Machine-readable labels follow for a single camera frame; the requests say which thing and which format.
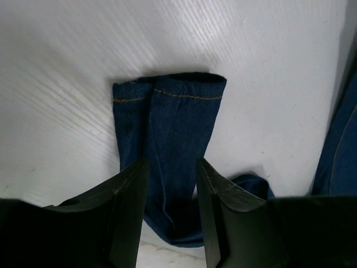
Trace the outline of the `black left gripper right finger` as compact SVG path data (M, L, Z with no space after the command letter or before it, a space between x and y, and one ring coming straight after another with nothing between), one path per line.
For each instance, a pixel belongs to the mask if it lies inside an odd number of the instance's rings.
M196 163L207 267L355 267L356 198L263 200Z

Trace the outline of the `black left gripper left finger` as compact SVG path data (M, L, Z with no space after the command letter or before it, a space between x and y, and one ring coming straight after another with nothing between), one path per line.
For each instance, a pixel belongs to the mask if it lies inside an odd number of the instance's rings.
M140 159L56 206L1 199L1 266L135 267L147 181Z

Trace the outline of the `dark blue denim trousers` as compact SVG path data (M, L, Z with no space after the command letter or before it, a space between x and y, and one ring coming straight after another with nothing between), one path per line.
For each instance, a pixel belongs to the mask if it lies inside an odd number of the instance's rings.
M312 195L356 194L356 64L352 63L313 181ZM205 155L227 80L206 73L141 77L113 91L120 168L149 161L144 221L172 246L203 245L193 198L196 160Z

